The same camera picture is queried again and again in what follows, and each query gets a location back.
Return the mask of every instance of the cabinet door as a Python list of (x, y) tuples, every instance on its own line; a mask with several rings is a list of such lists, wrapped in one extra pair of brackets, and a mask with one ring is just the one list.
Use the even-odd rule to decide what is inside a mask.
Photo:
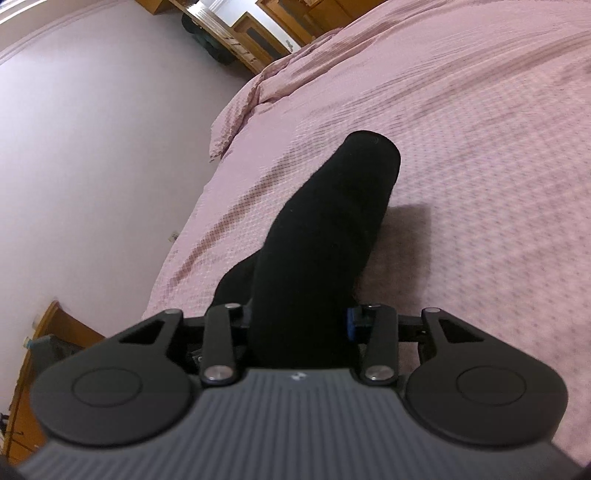
[(232, 26), (234, 36), (265, 65), (289, 55), (289, 50), (249, 12)]
[[(51, 333), (66, 342), (75, 343), (84, 348), (90, 347), (104, 338), (100, 333), (64, 312), (56, 301), (43, 315), (35, 329), (33, 339)], [(13, 465), (25, 460), (46, 442), (45, 435), (33, 415), (29, 402), (29, 392), (34, 380), (33, 362), (30, 352), (27, 352), (14, 390), (7, 435), (2, 451)]]
[(300, 47), (324, 33), (305, 18), (310, 8), (298, 0), (257, 0), (256, 4), (298, 42)]
[(353, 20), (364, 16), (372, 8), (384, 3), (384, 0), (337, 0), (339, 5)]
[(354, 20), (336, 0), (322, 0), (310, 10), (308, 15), (325, 32), (346, 27)]

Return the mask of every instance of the wooden dresser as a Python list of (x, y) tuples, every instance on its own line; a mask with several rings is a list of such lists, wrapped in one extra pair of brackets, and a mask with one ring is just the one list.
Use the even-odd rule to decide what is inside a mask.
[[(242, 0), (225, 0), (227, 3)], [(137, 0), (152, 14), (174, 5), (231, 51), (253, 73), (289, 54), (249, 11), (226, 25), (199, 0)], [(248, 8), (263, 10), (301, 47), (324, 33), (345, 27), (384, 0), (256, 0)]]
[[(32, 340), (54, 334), (61, 340), (87, 348), (104, 337), (64, 312), (54, 301), (35, 326)], [(29, 404), (29, 390), (35, 379), (31, 354), (27, 352), (10, 405), (10, 417), (2, 454), (15, 465), (42, 447), (46, 438)]]
[(299, 45), (345, 27), (385, 0), (257, 0), (256, 4)]

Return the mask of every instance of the black sock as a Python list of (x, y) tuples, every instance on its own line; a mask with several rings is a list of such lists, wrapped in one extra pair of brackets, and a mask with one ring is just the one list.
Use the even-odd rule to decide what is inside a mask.
[(234, 265), (217, 284), (211, 305), (207, 308), (239, 303), (246, 305), (252, 297), (252, 281), (260, 250)]
[(259, 366), (356, 365), (345, 310), (399, 169), (390, 140), (354, 132), (285, 204), (254, 269), (248, 343)]

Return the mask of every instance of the ribbed gray surface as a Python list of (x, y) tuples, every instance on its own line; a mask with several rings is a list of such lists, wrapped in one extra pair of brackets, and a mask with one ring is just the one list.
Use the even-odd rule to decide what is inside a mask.
[(207, 390), (147, 443), (84, 450), (50, 442), (20, 471), (31, 480), (561, 480), (579, 469), (547, 444), (482, 452), (446, 443), (391, 390), (360, 385), (347, 370), (305, 373), (251, 371), (238, 385)]

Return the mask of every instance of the blue component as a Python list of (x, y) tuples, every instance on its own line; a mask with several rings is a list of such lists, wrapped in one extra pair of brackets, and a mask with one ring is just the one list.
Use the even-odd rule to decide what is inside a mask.
[(347, 337), (355, 341), (355, 308), (347, 309)]

